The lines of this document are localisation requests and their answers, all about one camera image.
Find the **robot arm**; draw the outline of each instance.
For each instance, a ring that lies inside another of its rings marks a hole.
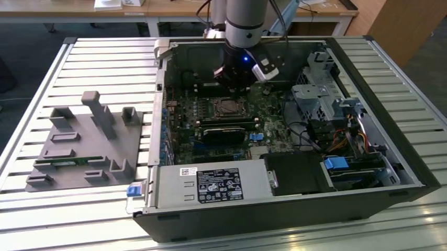
[[[260,43],[268,0],[213,0],[212,10],[221,9],[224,2],[225,47],[215,80],[240,92],[255,81],[264,83],[279,74],[276,64]],[[212,21],[221,22],[223,16],[221,12],[215,12]]]

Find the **black plastic bracket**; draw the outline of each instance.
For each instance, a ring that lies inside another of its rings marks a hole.
[[[366,41],[375,41],[375,38],[371,35],[363,35]]]
[[[343,3],[344,7],[348,10],[359,10],[359,8],[356,7],[356,5],[351,2],[351,0],[340,0],[340,2]]]
[[[65,40],[64,40],[64,43],[63,43],[63,44],[72,44],[72,43],[76,43],[76,41],[77,41],[77,38],[75,38],[75,37],[65,38]]]

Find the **blue tab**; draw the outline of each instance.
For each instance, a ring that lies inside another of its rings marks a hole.
[[[141,196],[141,186],[133,186],[127,188],[127,197]]]
[[[263,133],[259,133],[257,135],[256,135],[256,140],[263,140],[264,139],[264,134]]]
[[[324,160],[325,169],[343,169],[350,168],[344,157],[328,157]]]

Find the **open computer tower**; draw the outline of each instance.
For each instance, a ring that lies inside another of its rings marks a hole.
[[[213,80],[223,44],[156,42],[145,207],[133,213],[155,241],[366,219],[439,188],[333,38],[265,43],[280,74],[237,93]]]

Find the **sticker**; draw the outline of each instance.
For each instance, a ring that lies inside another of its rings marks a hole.
[[[143,16],[144,13],[140,12],[124,12],[124,16]]]
[[[243,200],[239,168],[197,171],[199,202]]]
[[[53,166],[76,166],[76,162],[75,161],[55,162],[55,163],[51,163],[51,165],[53,165]]]
[[[196,172],[197,172],[196,167],[180,168],[180,176],[196,175]]]

